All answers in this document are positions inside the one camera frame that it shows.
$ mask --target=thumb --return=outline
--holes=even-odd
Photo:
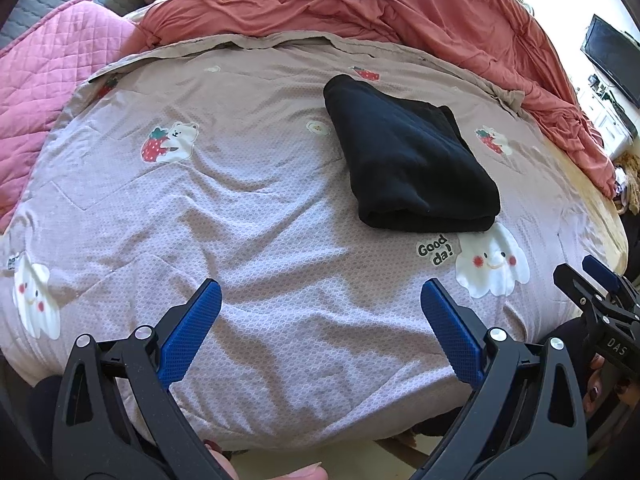
[[[278,476],[272,480],[328,480],[329,475],[320,467],[321,462],[308,465],[288,475]]]

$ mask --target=pink bed sheet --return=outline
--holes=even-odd
[[[151,44],[237,33],[322,30],[425,50],[508,90],[609,198],[614,169],[558,55],[515,0],[168,0],[140,22]]]
[[[71,0],[0,50],[0,234],[73,91],[144,41],[128,20],[92,0]]]

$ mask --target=folded black garment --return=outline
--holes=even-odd
[[[324,104],[365,224],[434,233],[486,231],[494,223],[498,188],[448,107],[397,99],[344,74],[325,85]]]

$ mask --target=blue gripper pad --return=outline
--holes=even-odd
[[[616,273],[590,254],[582,260],[582,270],[602,285],[607,292],[615,294],[620,289],[620,279]]]
[[[165,390],[184,378],[222,307],[222,291],[210,282],[162,345],[158,379]]]
[[[420,304],[458,380],[478,389],[484,381],[482,349],[460,319],[452,300],[429,280],[422,286]]]

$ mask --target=pink quilt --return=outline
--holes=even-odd
[[[155,44],[237,33],[322,30],[403,43],[526,94],[544,134],[611,198],[614,170],[602,138],[578,108],[558,55],[515,0],[168,0],[140,26]]]
[[[78,84],[144,48],[136,26],[92,0],[71,0],[0,50],[0,234],[42,143]]]

